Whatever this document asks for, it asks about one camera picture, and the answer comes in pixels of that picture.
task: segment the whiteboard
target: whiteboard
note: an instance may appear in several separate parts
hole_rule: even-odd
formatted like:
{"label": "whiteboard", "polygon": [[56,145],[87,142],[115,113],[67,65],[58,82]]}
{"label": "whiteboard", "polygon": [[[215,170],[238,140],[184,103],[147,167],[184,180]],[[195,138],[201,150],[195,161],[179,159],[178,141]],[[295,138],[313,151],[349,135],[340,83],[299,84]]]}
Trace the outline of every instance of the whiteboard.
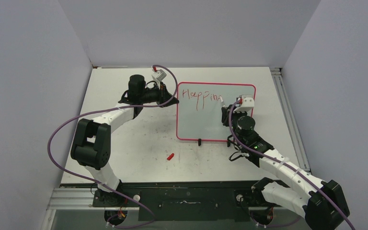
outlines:
{"label": "whiteboard", "polygon": [[222,125],[222,96],[226,106],[242,94],[256,96],[252,84],[181,82],[178,85],[177,129],[180,140],[226,141],[228,127]]}

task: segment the wall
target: wall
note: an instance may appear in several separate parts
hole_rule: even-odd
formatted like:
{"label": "wall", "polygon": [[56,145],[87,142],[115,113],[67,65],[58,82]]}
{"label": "wall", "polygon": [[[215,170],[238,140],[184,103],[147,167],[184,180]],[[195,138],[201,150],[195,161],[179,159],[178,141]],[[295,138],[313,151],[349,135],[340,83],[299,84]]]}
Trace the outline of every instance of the wall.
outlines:
{"label": "wall", "polygon": [[313,173],[342,185],[368,229],[368,1],[322,0],[283,77]]}
{"label": "wall", "polygon": [[56,0],[0,0],[0,229],[40,229],[91,69]]}
{"label": "wall", "polygon": [[282,67],[320,0],[60,0],[97,66]]}

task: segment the red handwriting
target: red handwriting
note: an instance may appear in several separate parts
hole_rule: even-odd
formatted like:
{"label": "red handwriting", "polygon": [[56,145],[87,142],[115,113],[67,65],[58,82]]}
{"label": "red handwriting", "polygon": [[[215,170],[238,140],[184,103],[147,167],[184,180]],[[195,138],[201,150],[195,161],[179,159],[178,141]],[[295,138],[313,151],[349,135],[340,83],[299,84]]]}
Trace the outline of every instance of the red handwriting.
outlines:
{"label": "red handwriting", "polygon": [[210,101],[218,101],[219,98],[221,97],[221,95],[219,94],[214,94],[214,93],[210,93],[209,91],[204,91],[204,92],[190,92],[189,89],[183,90],[182,92],[182,96],[183,98],[188,98],[189,100],[196,98],[196,107],[195,109],[198,111],[198,105],[200,104],[200,98],[202,100],[202,108],[201,106],[199,106],[201,110],[204,109],[205,107],[205,100],[206,99],[210,99]]}

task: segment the table surface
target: table surface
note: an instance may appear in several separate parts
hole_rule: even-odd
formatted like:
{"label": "table surface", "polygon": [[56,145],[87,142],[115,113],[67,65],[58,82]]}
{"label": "table surface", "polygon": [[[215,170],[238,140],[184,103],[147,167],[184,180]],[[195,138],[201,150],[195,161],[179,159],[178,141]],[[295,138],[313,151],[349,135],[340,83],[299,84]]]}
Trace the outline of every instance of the table surface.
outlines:
{"label": "table surface", "polygon": [[[299,164],[269,68],[171,68],[171,71],[179,83],[199,81],[255,85],[253,118],[256,120],[256,131],[294,164]],[[112,108],[127,89],[129,77],[134,74],[145,76],[146,81],[152,80],[150,68],[94,69],[81,113]],[[174,92],[174,81],[170,75],[163,82],[169,92]],[[137,118],[125,123],[112,134],[109,163],[115,174],[123,182],[131,183],[244,181],[260,180],[263,177],[276,179],[246,159],[230,162],[228,157],[235,149],[227,148],[224,142],[203,142],[198,146],[195,141],[178,140],[175,130],[175,105],[144,108]],[[166,158],[172,153],[175,155],[168,161]],[[70,155],[66,168],[92,177]],[[61,183],[91,182],[64,173]]]}

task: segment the whiteboard frame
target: whiteboard frame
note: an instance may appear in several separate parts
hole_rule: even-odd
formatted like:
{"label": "whiteboard frame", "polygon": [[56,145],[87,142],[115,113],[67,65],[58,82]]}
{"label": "whiteboard frame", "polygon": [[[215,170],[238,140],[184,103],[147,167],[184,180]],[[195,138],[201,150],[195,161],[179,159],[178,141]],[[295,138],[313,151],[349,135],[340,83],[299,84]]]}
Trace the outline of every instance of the whiteboard frame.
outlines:
{"label": "whiteboard frame", "polygon": [[[178,83],[177,85],[177,92],[179,92],[180,90],[180,85],[181,84],[197,84],[197,85],[240,85],[240,86],[252,86],[254,88],[254,94],[253,94],[253,100],[255,100],[256,98],[256,86],[253,84],[244,84],[244,83],[221,83],[221,82],[196,82],[196,81],[182,81],[180,83]],[[179,140],[184,140],[184,141],[198,141],[198,139],[196,138],[180,138],[178,136],[178,105],[180,103],[177,104],[177,118],[176,118],[176,126],[175,126],[175,136],[177,137],[177,139]],[[227,140],[221,140],[221,139],[201,139],[201,141],[214,141],[214,142],[227,142]]]}

